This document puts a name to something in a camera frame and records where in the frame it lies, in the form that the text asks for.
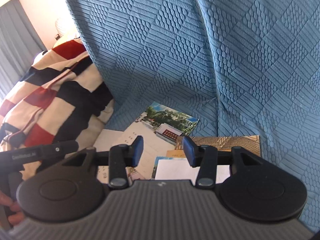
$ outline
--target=logo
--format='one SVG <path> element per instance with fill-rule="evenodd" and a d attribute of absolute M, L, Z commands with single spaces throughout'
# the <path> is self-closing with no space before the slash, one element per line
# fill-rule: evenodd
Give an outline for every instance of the logo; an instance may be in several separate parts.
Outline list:
<path fill-rule="evenodd" d="M 27 153 L 27 154 L 20 154 L 20 155 L 16 155 L 16 156 L 12 155 L 12 159 L 18 160 L 18 159 L 24 159 L 24 158 L 29 158 L 29 157 L 33 157 L 33 156 L 36 156 L 35 152 Z"/>
<path fill-rule="evenodd" d="M 159 187 L 163 187 L 165 185 L 167 185 L 165 182 L 161 181 L 160 183 L 157 184 Z"/>

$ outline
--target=striped blanket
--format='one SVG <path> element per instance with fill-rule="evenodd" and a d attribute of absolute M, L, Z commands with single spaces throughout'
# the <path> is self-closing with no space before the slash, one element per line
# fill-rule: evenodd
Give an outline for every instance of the striped blanket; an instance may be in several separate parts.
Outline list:
<path fill-rule="evenodd" d="M 0 106 L 0 151 L 76 140 L 92 146 L 113 113 L 113 97 L 80 39 L 33 64 Z"/>

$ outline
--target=paper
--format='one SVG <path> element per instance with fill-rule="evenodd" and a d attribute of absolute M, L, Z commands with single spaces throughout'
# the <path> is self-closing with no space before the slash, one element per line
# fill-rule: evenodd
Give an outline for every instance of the paper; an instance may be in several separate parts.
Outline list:
<path fill-rule="evenodd" d="M 173 157 L 173 158 L 186 158 L 183 150 L 172 150 L 167 151 L 166 157 Z"/>
<path fill-rule="evenodd" d="M 151 179 L 157 156 L 166 156 L 174 150 L 176 139 L 188 135 L 199 119 L 167 106 L 153 102 L 117 140 L 116 144 L 132 144 L 138 135 L 143 136 L 143 153 L 136 170 Z"/>
<path fill-rule="evenodd" d="M 233 137 L 190 137 L 196 145 L 210 145 L 218 149 L 218 151 L 231 151 L 233 146 L 241 146 L 257 156 L 260 154 L 260 137 L 259 135 L 251 136 L 233 136 Z M 177 137 L 176 150 L 183 150 L 183 137 Z"/>
<path fill-rule="evenodd" d="M 190 179 L 195 184 L 199 169 L 200 167 L 192 168 L 187 159 L 160 159 L 158 160 L 155 179 Z M 230 177 L 229 165 L 218 165 L 216 183 L 222 183 L 228 177 Z"/>
<path fill-rule="evenodd" d="M 132 144 L 138 135 L 143 136 L 143 153 L 136 170 L 146 179 L 151 179 L 157 156 L 165 156 L 174 145 L 158 137 L 144 122 L 132 123 L 116 141 L 117 144 Z"/>
<path fill-rule="evenodd" d="M 97 152 L 104 152 L 110 150 L 110 148 L 116 145 L 117 139 L 122 135 L 121 131 L 107 130 L 103 129 L 98 136 L 94 147 L 97 149 Z M 99 166 L 97 179 L 101 183 L 108 183 L 109 167 L 108 166 Z"/>

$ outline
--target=screw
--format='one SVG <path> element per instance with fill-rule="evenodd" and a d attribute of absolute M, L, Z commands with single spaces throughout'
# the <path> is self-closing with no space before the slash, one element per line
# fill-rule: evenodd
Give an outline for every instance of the screw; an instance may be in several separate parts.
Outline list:
<path fill-rule="evenodd" d="M 198 185 L 201 187 L 210 187 L 213 185 L 213 180 L 210 178 L 201 178 L 198 180 Z"/>
<path fill-rule="evenodd" d="M 114 178 L 110 181 L 110 185 L 113 187 L 123 187 L 126 183 L 124 178 Z"/>

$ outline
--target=white paper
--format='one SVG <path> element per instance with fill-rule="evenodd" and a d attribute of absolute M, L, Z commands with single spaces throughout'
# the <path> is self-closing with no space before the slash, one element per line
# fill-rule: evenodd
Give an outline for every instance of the white paper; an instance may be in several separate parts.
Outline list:
<path fill-rule="evenodd" d="M 195 184 L 199 169 L 200 167 L 192 168 L 187 159 L 159 160 L 155 179 L 190 179 Z M 216 183 L 222 183 L 228 177 L 230 177 L 229 165 L 218 165 Z"/>
<path fill-rule="evenodd" d="M 168 150 L 174 150 L 174 145 L 158 137 L 144 122 L 132 123 L 115 145 L 130 145 L 138 135 L 142 135 L 144 146 L 139 165 L 135 169 L 146 179 L 151 179 L 156 157 L 166 156 Z"/>
<path fill-rule="evenodd" d="M 116 145 L 116 141 L 119 137 L 121 137 L 122 134 L 123 132 L 121 131 L 103 129 L 93 146 L 97 149 L 97 152 L 108 151 L 112 146 Z M 109 167 L 99 166 L 97 179 L 101 183 L 109 182 L 108 175 Z"/>

